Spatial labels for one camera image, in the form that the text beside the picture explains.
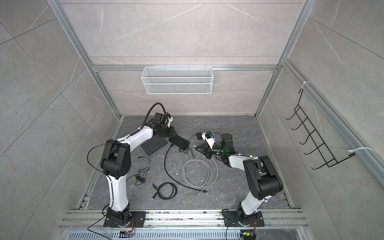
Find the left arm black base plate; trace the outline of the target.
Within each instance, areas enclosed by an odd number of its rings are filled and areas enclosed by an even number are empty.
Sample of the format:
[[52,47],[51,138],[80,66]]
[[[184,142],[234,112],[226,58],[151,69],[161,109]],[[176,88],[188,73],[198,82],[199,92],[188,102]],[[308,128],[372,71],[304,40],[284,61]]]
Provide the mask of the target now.
[[107,213],[103,227],[109,228],[131,228],[135,224],[136,228],[142,228],[146,219],[146,212],[115,212]]

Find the aluminium mounting rail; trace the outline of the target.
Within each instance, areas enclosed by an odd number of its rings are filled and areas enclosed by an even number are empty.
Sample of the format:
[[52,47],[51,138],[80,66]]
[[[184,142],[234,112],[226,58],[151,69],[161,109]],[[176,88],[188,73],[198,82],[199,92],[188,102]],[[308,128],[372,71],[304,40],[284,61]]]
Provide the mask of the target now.
[[[136,228],[144,229],[308,229],[300,209],[262,209],[256,216],[240,224],[236,211],[222,210],[133,210]],[[69,210],[62,217],[59,229],[86,229],[93,225],[102,228],[104,221],[116,227],[112,218],[103,218],[100,210]]]

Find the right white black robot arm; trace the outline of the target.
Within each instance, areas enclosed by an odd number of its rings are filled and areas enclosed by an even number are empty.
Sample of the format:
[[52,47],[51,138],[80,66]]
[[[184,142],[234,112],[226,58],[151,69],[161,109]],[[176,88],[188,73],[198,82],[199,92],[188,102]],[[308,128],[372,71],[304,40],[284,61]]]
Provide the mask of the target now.
[[207,159],[211,159],[212,156],[218,157],[226,166],[245,172],[249,193],[239,203],[237,216],[231,223],[256,226],[262,219],[262,206],[284,188],[271,159],[266,155],[253,157],[236,152],[231,134],[219,135],[219,139],[216,140],[211,132],[197,133],[197,139],[204,140],[205,143],[196,146],[195,150],[205,155]]

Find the ribbed black network switch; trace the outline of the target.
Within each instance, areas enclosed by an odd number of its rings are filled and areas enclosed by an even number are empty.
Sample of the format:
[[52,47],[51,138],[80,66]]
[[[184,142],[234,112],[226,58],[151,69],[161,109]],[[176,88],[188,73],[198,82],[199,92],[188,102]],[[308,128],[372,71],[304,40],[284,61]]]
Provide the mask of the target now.
[[183,151],[186,150],[190,145],[189,141],[180,137],[179,135],[175,135],[175,136],[169,138],[169,142],[174,144],[175,146],[177,146],[179,149],[181,149]]

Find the dark grey network switch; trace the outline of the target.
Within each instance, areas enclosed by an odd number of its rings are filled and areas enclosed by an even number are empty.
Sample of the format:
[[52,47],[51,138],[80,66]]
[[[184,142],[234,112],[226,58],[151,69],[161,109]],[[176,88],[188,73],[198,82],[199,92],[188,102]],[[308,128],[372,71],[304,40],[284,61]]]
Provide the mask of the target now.
[[141,148],[148,156],[150,156],[151,154],[155,153],[157,150],[161,149],[167,144],[168,141],[166,138],[154,136],[151,139],[145,141],[143,144],[141,144]]

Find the black power adapter with cable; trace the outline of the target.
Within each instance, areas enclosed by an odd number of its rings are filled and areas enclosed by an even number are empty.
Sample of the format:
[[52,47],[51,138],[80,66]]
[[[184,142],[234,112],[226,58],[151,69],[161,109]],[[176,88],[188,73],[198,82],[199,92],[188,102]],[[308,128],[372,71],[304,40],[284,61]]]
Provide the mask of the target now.
[[[197,137],[198,140],[202,140],[202,139],[203,139],[203,137],[202,137],[202,133],[201,133],[201,132],[196,133],[195,135],[191,136],[191,137],[188,139],[188,141],[191,140],[193,137]],[[179,148],[179,152],[180,152],[180,153],[184,153],[184,154],[191,153],[193,159],[195,158],[195,155],[194,155],[194,153],[193,153],[193,150],[192,150],[191,148],[189,148],[189,147],[187,147],[185,150]]]

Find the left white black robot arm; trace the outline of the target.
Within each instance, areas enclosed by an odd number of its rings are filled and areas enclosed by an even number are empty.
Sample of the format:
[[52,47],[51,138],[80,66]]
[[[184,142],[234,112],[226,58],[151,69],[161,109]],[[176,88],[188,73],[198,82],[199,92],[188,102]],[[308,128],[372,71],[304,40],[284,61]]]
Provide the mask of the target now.
[[133,222],[127,197],[127,174],[131,168],[131,152],[142,147],[149,156],[167,144],[167,138],[176,135],[171,126],[173,118],[161,103],[155,103],[147,112],[141,126],[125,137],[109,139],[102,144],[100,168],[109,184],[110,204],[105,226],[125,227]]

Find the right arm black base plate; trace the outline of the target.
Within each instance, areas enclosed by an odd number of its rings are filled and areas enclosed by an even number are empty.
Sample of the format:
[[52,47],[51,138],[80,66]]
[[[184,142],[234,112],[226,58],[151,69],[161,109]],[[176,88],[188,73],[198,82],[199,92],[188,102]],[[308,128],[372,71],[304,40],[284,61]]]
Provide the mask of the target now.
[[224,218],[225,227],[264,227],[264,217],[262,212],[252,215],[245,215],[242,211],[229,211],[224,209],[221,211]]

